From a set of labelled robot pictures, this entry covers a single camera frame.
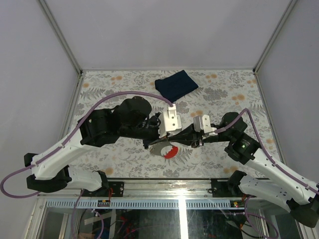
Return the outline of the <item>steel key holder red handle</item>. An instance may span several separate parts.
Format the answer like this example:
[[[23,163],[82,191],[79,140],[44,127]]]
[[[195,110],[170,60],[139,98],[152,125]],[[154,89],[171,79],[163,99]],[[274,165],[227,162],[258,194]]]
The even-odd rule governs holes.
[[[154,156],[161,156],[164,159],[172,159],[177,155],[178,147],[170,142],[160,142],[151,147],[150,153]]]

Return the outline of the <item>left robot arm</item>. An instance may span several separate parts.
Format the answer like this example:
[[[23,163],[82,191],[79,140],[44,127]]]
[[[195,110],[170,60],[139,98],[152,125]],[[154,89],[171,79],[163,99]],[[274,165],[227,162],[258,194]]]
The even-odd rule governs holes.
[[[139,96],[125,99],[114,108],[89,111],[54,146],[41,154],[24,156],[25,166],[31,169],[26,179],[27,188],[40,193],[81,189],[90,196],[100,197],[111,193],[105,172],[78,170],[70,163],[88,152],[116,143],[121,137],[140,139],[144,143],[162,138],[169,120],[176,119],[176,106],[170,104],[152,117],[151,111],[150,103]]]

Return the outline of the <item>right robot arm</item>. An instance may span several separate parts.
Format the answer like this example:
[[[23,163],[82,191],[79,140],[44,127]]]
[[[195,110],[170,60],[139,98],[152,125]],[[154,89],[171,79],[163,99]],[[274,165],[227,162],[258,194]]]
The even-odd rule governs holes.
[[[191,147],[206,143],[227,142],[227,155],[244,166],[262,173],[271,183],[263,183],[248,174],[236,171],[227,182],[228,193],[241,193],[269,201],[285,209],[299,223],[314,228],[319,221],[319,185],[298,174],[287,165],[272,157],[259,136],[245,133],[247,124],[242,114],[226,113],[220,124],[210,123],[207,115],[194,118],[193,124],[169,141]]]

